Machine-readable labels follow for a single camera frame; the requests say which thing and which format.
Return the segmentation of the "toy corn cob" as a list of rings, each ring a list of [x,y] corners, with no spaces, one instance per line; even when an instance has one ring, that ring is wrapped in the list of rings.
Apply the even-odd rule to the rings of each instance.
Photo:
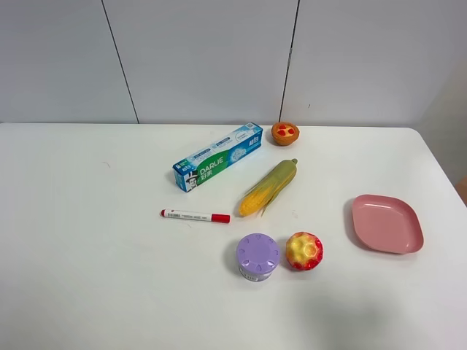
[[[255,184],[239,204],[239,216],[247,217],[258,211],[264,214],[267,207],[295,178],[298,160],[283,160]]]

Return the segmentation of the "Darlie toothpaste box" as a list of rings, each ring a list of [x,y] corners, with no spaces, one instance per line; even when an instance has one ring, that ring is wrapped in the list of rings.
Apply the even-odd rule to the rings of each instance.
[[[205,183],[260,148],[263,129],[249,122],[173,165],[177,186],[185,193]]]

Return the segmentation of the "red white marker pen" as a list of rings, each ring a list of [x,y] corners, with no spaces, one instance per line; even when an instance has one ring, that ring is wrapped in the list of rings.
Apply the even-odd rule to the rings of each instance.
[[[228,214],[200,213],[193,211],[181,211],[176,209],[162,209],[160,215],[171,219],[186,219],[194,221],[217,222],[228,224],[231,216]]]

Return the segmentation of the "purple lidded jar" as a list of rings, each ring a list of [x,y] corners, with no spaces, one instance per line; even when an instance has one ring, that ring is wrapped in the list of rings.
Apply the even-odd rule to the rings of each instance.
[[[249,281],[264,281],[279,265],[281,251],[276,241],[262,233],[243,237],[236,247],[239,272]]]

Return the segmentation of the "pink plastic plate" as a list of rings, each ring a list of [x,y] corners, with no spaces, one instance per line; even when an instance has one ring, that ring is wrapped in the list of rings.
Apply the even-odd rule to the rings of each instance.
[[[389,254],[412,254],[424,245],[415,210],[389,196],[364,194],[350,203],[354,237],[367,249]]]

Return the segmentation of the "toy egg tart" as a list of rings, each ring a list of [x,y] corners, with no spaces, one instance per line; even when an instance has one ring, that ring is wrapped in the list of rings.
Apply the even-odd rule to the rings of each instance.
[[[271,128],[271,135],[276,144],[289,146],[294,143],[300,134],[298,127],[290,122],[277,122]]]

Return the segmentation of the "red yellow toy apple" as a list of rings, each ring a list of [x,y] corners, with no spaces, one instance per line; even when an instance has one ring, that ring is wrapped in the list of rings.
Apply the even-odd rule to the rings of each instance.
[[[323,259],[321,240],[308,232],[294,233],[286,242],[285,256],[288,263],[297,271],[310,271]]]

